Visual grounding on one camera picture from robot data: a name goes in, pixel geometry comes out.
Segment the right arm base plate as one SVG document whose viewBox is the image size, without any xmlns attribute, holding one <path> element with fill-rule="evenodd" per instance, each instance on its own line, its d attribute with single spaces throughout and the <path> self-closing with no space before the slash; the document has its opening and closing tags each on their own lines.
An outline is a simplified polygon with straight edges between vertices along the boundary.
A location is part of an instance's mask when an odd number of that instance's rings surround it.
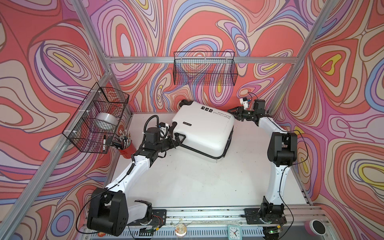
<svg viewBox="0 0 384 240">
<path fill-rule="evenodd" d="M 279 212 L 263 213 L 260 208 L 246 208 L 241 215 L 248 225 L 285 225 L 287 219 Z"/>
</svg>

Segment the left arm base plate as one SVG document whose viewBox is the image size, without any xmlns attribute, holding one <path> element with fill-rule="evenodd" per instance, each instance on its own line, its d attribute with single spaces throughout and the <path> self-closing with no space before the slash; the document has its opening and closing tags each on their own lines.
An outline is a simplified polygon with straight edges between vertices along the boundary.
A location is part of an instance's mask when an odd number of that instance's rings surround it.
<svg viewBox="0 0 384 240">
<path fill-rule="evenodd" d="M 166 209 L 154 209 L 148 216 L 145 216 L 141 220 L 133 221 L 129 223 L 128 226 L 161 227 L 166 223 L 166 217 Z"/>
</svg>

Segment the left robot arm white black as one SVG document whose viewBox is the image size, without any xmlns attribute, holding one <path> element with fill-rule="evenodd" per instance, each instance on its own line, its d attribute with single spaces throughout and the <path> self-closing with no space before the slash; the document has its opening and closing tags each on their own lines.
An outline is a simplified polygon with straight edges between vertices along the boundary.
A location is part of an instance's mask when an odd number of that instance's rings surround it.
<svg viewBox="0 0 384 240">
<path fill-rule="evenodd" d="M 129 204 L 129 192 L 160 153 L 181 146 L 185 138 L 177 133 L 164 139 L 146 138 L 132 155 L 129 166 L 105 188 L 97 188 L 92 193 L 87 228 L 117 237 L 133 222 L 150 224 L 155 218 L 152 203 L 136 200 Z"/>
</svg>

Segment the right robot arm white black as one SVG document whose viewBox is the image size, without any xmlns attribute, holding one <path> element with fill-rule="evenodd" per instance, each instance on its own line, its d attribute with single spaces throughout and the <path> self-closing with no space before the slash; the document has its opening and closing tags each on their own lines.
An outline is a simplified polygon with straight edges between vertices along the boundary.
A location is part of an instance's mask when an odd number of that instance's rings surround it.
<svg viewBox="0 0 384 240">
<path fill-rule="evenodd" d="M 258 215 L 264 222 L 284 214 L 283 199 L 285 184 L 291 166 L 297 160 L 298 136 L 282 129 L 271 117 L 260 111 L 248 111 L 243 106 L 228 111 L 238 121 L 254 122 L 270 135 L 267 157 L 271 163 L 271 173 L 267 194 L 263 197 Z"/>
</svg>

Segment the black suitcase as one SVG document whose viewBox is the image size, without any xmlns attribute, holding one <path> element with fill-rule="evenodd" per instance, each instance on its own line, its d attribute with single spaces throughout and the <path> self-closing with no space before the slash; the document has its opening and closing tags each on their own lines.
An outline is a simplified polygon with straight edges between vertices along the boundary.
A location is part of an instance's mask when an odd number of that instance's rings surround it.
<svg viewBox="0 0 384 240">
<path fill-rule="evenodd" d="M 186 136 L 181 150 L 217 163 L 225 157 L 232 141 L 235 118 L 222 110 L 195 101 L 182 100 L 172 122 L 173 134 Z"/>
</svg>

